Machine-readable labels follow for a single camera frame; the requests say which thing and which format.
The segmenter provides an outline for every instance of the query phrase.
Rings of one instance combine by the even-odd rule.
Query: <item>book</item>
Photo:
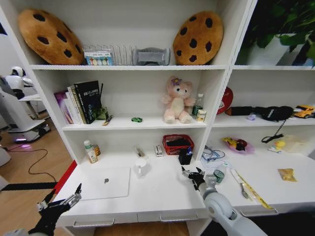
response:
[[[65,102],[65,105],[68,108],[68,111],[70,113],[70,116],[72,118],[73,123],[74,124],[81,124],[81,122],[79,120],[79,117],[78,117],[78,115],[77,115],[77,113],[75,111],[75,108],[74,108],[74,105],[72,103],[72,100],[71,100],[69,92],[66,92],[65,95],[67,96],[67,99],[65,99],[64,102]]]
[[[82,111],[82,108],[80,106],[79,98],[78,98],[78,96],[77,96],[77,94],[75,92],[75,87],[74,86],[69,86],[68,87],[68,92],[69,92],[69,95],[71,97],[72,104],[74,105],[75,112],[77,113],[78,118],[80,120],[80,123],[81,124],[86,124],[86,121],[85,121],[85,118],[84,118],[84,115],[83,115],[83,111]]]
[[[67,106],[65,104],[65,101],[64,101],[65,99],[67,99],[65,92],[66,91],[56,92],[56,93],[54,93],[54,95],[55,95],[55,98],[57,100],[57,103],[60,107],[60,110],[63,114],[65,121],[67,122],[67,124],[73,124],[73,120],[71,119],[70,113],[69,113]]]
[[[79,97],[86,123],[91,124],[95,120],[94,111],[101,107],[98,81],[75,83],[74,87]]]

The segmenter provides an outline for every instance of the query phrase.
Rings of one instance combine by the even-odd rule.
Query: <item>green toy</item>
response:
[[[140,117],[133,117],[131,119],[131,121],[141,123],[142,122],[142,118],[140,118]]]

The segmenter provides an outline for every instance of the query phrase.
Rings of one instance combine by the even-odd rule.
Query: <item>water bottle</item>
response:
[[[91,145],[90,140],[84,141],[84,147],[85,147],[85,152],[87,153],[90,162],[95,163],[97,161],[97,156],[96,156],[93,146]]]
[[[192,114],[197,115],[198,110],[202,110],[202,106],[203,106],[203,93],[199,93],[197,98],[196,98],[196,103],[192,107]]]

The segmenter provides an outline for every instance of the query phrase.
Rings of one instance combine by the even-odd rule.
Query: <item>yellow ruler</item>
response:
[[[258,195],[258,193],[256,193],[256,191],[243,179],[243,177],[242,177],[238,172],[236,172],[236,173],[237,173],[238,176],[241,178],[241,180],[244,182],[244,184],[245,184],[245,186],[248,188],[248,190],[257,198],[257,200],[260,202],[260,204],[261,204],[264,208],[266,208],[266,209],[274,209],[272,206],[269,206],[269,205],[265,202],[265,200],[263,200],[263,198]]]

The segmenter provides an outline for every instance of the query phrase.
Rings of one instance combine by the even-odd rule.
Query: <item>drawer handle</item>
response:
[[[198,214],[195,215],[195,217],[187,218],[187,219],[171,219],[171,220],[163,220],[161,215],[159,215],[159,219],[161,222],[177,222],[177,221],[188,221],[188,220],[197,220],[199,219]]]
[[[73,227],[74,228],[89,228],[89,227],[106,227],[106,226],[112,226],[115,222],[115,219],[113,219],[112,222],[110,222],[109,224],[78,224],[76,221],[73,222]]]
[[[253,213],[243,213],[243,211],[241,210],[240,213],[244,217],[279,215],[279,212],[275,208],[273,208],[273,210],[271,211],[261,211],[261,212],[253,212]]]

